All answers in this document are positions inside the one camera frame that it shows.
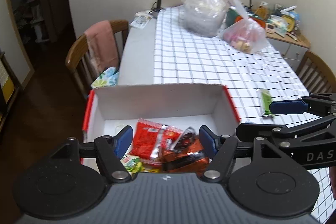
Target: green object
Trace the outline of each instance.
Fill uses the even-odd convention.
[[[121,163],[128,172],[133,174],[141,172],[143,170],[142,162],[140,161],[140,158],[138,156],[132,156],[126,154],[121,159]]]
[[[236,12],[236,10],[230,7],[229,10],[227,11],[225,20],[225,25],[227,28],[235,23],[237,16],[239,16],[239,14]]]
[[[264,117],[274,117],[273,113],[269,110],[269,106],[271,104],[272,100],[272,96],[269,93],[269,91],[267,89],[258,89],[257,90],[259,92],[259,98],[260,98],[260,102],[261,102],[261,107],[262,107],[262,115]]]
[[[247,12],[247,14],[252,19],[255,18],[255,19],[264,21],[261,17],[254,14],[253,12]],[[227,28],[235,23],[237,16],[239,16],[239,14],[236,12],[235,7],[231,6],[229,10],[227,11],[226,19],[225,19],[225,25]]]

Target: black circular pad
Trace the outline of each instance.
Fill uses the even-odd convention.
[[[13,196],[25,213],[59,219],[96,205],[105,194],[99,173],[80,163],[49,159],[29,168],[14,184]]]
[[[246,209],[268,217],[310,213],[319,196],[312,174],[281,159],[263,159],[236,170],[228,188]]]

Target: green snack bar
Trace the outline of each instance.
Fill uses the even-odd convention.
[[[271,104],[272,96],[267,89],[258,89],[259,99],[261,102],[262,115],[264,117],[274,117],[272,112],[269,110],[269,105]]]
[[[141,172],[144,169],[138,156],[126,154],[120,161],[131,174]]]

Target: clear plastic bag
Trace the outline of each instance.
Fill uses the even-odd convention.
[[[204,37],[215,37],[225,16],[223,0],[182,0],[184,28]]]
[[[239,0],[231,0],[236,11],[243,19],[225,29],[221,36],[235,49],[253,54],[267,47],[265,30],[253,19],[249,18]]]

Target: floral cloth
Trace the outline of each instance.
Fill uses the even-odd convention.
[[[102,86],[113,86],[118,83],[119,72],[116,73],[115,67],[110,67],[104,71],[98,78],[91,84],[93,89]]]

